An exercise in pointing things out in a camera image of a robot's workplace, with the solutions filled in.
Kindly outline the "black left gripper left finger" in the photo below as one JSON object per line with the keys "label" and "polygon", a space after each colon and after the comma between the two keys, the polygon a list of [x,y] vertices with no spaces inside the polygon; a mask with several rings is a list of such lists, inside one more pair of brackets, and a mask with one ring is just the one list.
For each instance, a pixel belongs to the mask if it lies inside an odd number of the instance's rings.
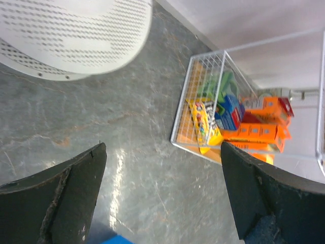
{"label": "black left gripper left finger", "polygon": [[1,186],[1,243],[85,243],[107,162],[101,142]]}

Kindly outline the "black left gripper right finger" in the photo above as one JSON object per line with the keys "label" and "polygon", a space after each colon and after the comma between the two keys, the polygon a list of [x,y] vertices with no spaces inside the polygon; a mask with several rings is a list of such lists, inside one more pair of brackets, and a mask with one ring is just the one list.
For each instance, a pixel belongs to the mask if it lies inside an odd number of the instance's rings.
{"label": "black left gripper right finger", "polygon": [[223,142],[221,161],[238,237],[245,243],[324,243],[324,184]]}

